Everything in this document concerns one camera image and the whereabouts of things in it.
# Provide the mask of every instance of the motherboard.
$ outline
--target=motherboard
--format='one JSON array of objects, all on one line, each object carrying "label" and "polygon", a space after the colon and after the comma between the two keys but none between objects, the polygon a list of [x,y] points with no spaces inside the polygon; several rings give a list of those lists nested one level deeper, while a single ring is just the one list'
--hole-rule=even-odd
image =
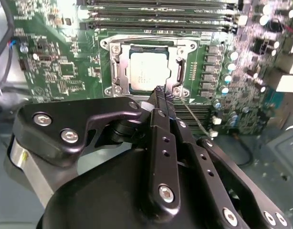
[{"label": "motherboard", "polygon": [[[34,102],[130,96],[157,85],[210,135],[260,132],[290,81],[291,0],[8,0]],[[276,75],[275,80],[267,75]]]}]

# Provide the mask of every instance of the chip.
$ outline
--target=chip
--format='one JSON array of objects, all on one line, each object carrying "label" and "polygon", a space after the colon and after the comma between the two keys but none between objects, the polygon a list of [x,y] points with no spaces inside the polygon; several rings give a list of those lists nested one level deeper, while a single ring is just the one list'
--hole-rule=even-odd
[{"label": "chip", "polygon": [[211,84],[210,83],[203,83],[202,89],[210,89],[210,88],[211,88]]},{"label": "chip", "polygon": [[165,85],[166,79],[170,77],[167,64],[167,55],[164,53],[132,53],[129,66],[131,88],[152,91],[158,85]]},{"label": "chip", "polygon": [[212,81],[212,78],[213,78],[212,74],[203,75],[203,80],[204,81]]},{"label": "chip", "polygon": [[212,73],[215,70],[215,66],[214,65],[205,65],[204,66],[204,71],[207,73]]},{"label": "chip", "polygon": [[201,93],[200,93],[200,96],[201,96],[201,97],[206,97],[206,98],[208,98],[209,95],[210,95],[210,92],[209,92],[209,91],[204,91],[204,92],[201,92]]},{"label": "chip", "polygon": [[206,62],[208,63],[215,63],[217,61],[217,56],[207,56]]},{"label": "chip", "polygon": [[219,47],[216,45],[211,45],[208,47],[208,53],[215,53],[217,54],[219,51]]}]

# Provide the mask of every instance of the black cable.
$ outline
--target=black cable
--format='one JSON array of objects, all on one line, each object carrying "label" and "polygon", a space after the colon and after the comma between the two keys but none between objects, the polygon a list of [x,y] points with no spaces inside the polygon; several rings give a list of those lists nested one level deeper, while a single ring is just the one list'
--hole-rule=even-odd
[{"label": "black cable", "polygon": [[9,41],[12,39],[14,35],[14,18],[11,13],[11,10],[9,9],[8,4],[6,3],[6,0],[0,0],[0,4],[4,10],[6,19],[7,19],[7,24],[8,28],[6,33],[3,35],[1,41],[0,41],[0,56],[5,49],[5,46],[9,43]]},{"label": "black cable", "polygon": [[233,134],[232,136],[234,137],[235,140],[237,140],[240,143],[240,145],[247,152],[247,155],[249,157],[246,162],[241,163],[241,164],[237,164],[237,166],[240,167],[240,168],[251,166],[253,164],[253,161],[254,161],[254,156],[253,156],[253,153],[252,153],[251,149],[249,149],[249,147],[242,141],[241,138],[238,137],[238,135]]},{"label": "black cable", "polygon": [[10,72],[11,64],[12,64],[12,57],[13,57],[13,49],[8,46],[9,49],[9,56],[7,61],[7,66],[5,67],[4,75],[2,76],[0,80],[0,88],[5,84],[5,82],[8,79],[8,75]]}]

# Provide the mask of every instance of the white connector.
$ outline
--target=white connector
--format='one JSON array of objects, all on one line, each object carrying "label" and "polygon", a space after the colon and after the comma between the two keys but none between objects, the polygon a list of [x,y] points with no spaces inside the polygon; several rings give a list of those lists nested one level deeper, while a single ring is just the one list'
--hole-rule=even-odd
[{"label": "white connector", "polygon": [[218,118],[218,117],[216,117],[216,116],[213,116],[213,117],[212,117],[212,123],[213,123],[214,125],[220,125],[220,124],[222,123],[222,119],[220,119],[220,118]]}]

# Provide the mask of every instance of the wire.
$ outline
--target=wire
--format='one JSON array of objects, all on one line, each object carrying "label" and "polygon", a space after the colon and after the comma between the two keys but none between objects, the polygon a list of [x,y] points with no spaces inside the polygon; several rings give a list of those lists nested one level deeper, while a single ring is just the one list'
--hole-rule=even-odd
[{"label": "wire", "polygon": [[8,61],[7,61],[7,66],[5,67],[4,74],[0,80],[0,88],[6,83],[8,79],[8,75],[10,72],[11,64],[12,64],[12,57],[13,57],[13,49],[8,46],[9,49],[9,56],[8,56]]},{"label": "wire", "polygon": [[6,3],[6,0],[0,0],[0,4],[4,10],[6,19],[7,19],[7,24],[8,28],[5,34],[3,35],[1,41],[0,41],[0,56],[5,49],[5,46],[9,43],[9,41],[12,39],[13,34],[14,34],[14,18],[11,13],[11,10],[8,7],[8,4]]},{"label": "wire", "polygon": [[235,140],[237,140],[240,143],[240,145],[247,152],[248,157],[249,157],[246,162],[241,163],[241,164],[237,164],[237,166],[240,168],[251,166],[254,161],[254,157],[253,157],[253,153],[252,153],[251,149],[249,149],[249,147],[242,141],[241,138],[239,138],[239,136],[236,133],[232,134],[232,136]]},{"label": "wire", "polygon": [[185,105],[185,107],[187,108],[187,110],[190,112],[190,114],[193,116],[193,118],[195,119],[195,121],[197,122],[199,128],[203,131],[203,133],[205,135],[207,135],[208,137],[210,137],[210,134],[207,132],[207,130],[205,130],[205,128],[203,127],[203,125],[200,123],[199,119],[194,115],[194,113],[191,111],[190,107],[185,103],[185,101],[181,98],[180,99],[182,101],[182,103]]}]

